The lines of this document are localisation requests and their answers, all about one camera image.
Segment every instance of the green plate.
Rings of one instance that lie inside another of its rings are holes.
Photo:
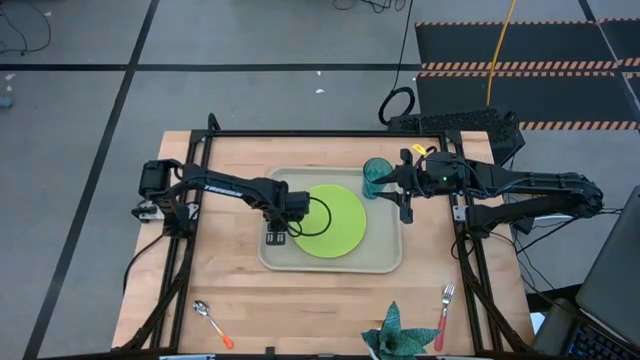
[[[340,185],[317,185],[308,191],[312,197],[327,204],[331,210],[331,225],[322,235],[294,238],[298,246],[320,258],[336,258],[355,249],[362,241],[367,228],[367,215],[356,194]],[[328,219],[327,209],[312,199],[309,214],[300,223],[302,231],[322,231],[327,226]]]

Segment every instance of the fork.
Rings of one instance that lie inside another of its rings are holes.
[[[456,289],[456,285],[454,283],[447,284],[447,287],[444,289],[442,293],[442,315],[440,315],[440,323],[438,324],[438,330],[440,330],[440,334],[436,337],[436,351],[442,351],[442,345],[444,345],[444,328],[447,325],[447,308],[449,304],[451,304],[451,300],[453,299],[453,291]]]

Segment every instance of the orange-handled spoon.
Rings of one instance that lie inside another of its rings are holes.
[[[209,315],[209,307],[207,306],[207,304],[204,303],[204,301],[202,300],[194,301],[193,310],[199,315],[202,315],[207,319],[209,319],[209,321],[211,322],[211,325],[213,325],[213,327],[216,329],[216,331],[218,332],[218,335],[220,335],[220,337],[222,338],[222,342],[224,342],[224,345],[227,347],[227,349],[233,349],[233,341],[231,341],[231,338],[225,335],[224,332],[220,330],[216,322],[213,321],[213,318]]]

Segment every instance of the teal cup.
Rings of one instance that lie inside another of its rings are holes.
[[[369,159],[362,167],[362,195],[367,199],[375,199],[374,193],[381,192],[386,184],[374,184],[373,181],[389,175],[393,171],[393,166],[383,158]]]

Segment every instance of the beige tray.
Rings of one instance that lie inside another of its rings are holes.
[[[279,168],[269,177],[286,181],[290,191],[307,190],[322,184],[344,186],[353,191],[364,205],[367,229],[362,242],[351,252],[339,258],[323,259],[304,252],[289,235],[285,245],[267,246],[265,223],[258,239],[258,257],[266,267],[283,271],[388,273],[400,265],[402,236],[398,207],[389,200],[369,200],[362,195],[361,168]],[[384,191],[397,191],[397,187],[387,185]]]

